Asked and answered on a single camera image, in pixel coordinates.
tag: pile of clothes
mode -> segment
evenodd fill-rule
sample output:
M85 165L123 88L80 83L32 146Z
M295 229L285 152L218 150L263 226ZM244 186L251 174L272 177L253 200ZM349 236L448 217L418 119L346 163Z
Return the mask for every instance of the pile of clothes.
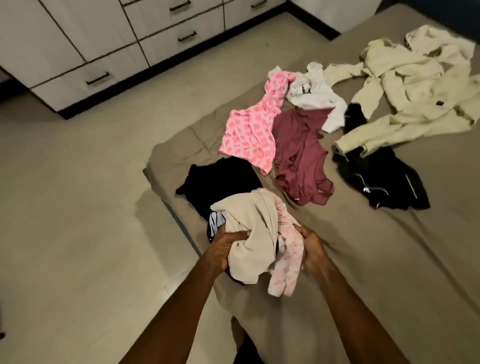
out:
M270 71L260 102L229 115L219 151L231 158L192 165L176 191L208 221L210 241L223 224L226 231L252 231L230 250L232 279L255 284L269 271L270 294L293 293L303 238L285 204L262 187L252 166L263 175L275 166L276 183L297 205L325 205L334 186L324 173L328 152L318 142L321 132L343 128L333 160L372 207L430 208L420 177L391 146L466 132L477 122L480 75L470 76L474 47L469 40L424 25L406 35L405 46L389 39L371 41L355 65L330 64L324 70L312 62L306 73L278 67ZM366 79L347 105L332 86L351 77ZM383 94L396 113L368 122ZM294 108L282 112L285 98Z

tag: bed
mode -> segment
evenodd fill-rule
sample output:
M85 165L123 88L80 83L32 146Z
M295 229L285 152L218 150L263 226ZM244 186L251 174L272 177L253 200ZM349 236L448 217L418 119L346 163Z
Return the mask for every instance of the bed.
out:
M319 45L289 71L304 72L311 61L356 63L370 40L402 42L408 31L432 20L405 5L395 5ZM478 47L472 74L480 73ZM208 247L204 221L175 189L191 164L222 157L218 152L228 114L258 102L261 83L220 106L170 140L158 144L146 175L152 189L184 225L194 244ZM363 80L347 80L334 91L350 102ZM283 109L292 107L285 101ZM385 99L371 120L390 113ZM316 230L329 255L362 300L378 317L412 363L480 361L480 129L423 138L397 146L397 156L416 169L428 192L424 211L373 209L340 177L332 161L333 142L341 131L320 143L329 151L324 170L335 185L325 206L296 206L274 180L261 176L265 188L287 203L290 213ZM222 307L246 329L266 363L348 363L340 337L315 280L301 273L291 297L267 294L269 275L256 285L241 286L222 274L215 292Z

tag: person's left hand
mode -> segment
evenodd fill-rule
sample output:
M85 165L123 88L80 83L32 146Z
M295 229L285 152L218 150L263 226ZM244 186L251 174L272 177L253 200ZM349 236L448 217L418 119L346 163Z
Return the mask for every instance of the person's left hand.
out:
M247 240L250 231L225 232L225 224L218 228L215 237L206 250L204 257L219 273L224 272L228 267L228 254L234 242Z

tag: tiled floor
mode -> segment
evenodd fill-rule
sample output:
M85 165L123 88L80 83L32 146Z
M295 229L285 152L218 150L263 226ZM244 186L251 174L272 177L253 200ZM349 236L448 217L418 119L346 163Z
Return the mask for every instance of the tiled floor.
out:
M323 42L282 14L69 121L0 103L0 363L117 363L198 259L152 147ZM232 362L229 319L211 294L190 364Z

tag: pink clothing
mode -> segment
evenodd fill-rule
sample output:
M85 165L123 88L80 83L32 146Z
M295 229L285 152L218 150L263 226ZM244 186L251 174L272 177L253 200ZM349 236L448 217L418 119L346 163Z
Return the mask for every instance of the pink clothing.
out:
M288 85L296 77L292 72L273 71L265 84L265 95L258 104L245 110L232 110L219 151L246 159L267 175L275 157L273 119L281 112Z
M268 293L276 297L282 294L291 296L297 284L303 259L303 237L293 226L299 223L288 213L280 197L265 188L259 190L275 200L278 212L278 254L274 269L271 271Z
M310 201L325 205L334 191L324 173L327 151L318 143L319 132L333 109L294 107L275 118L276 183L299 206Z

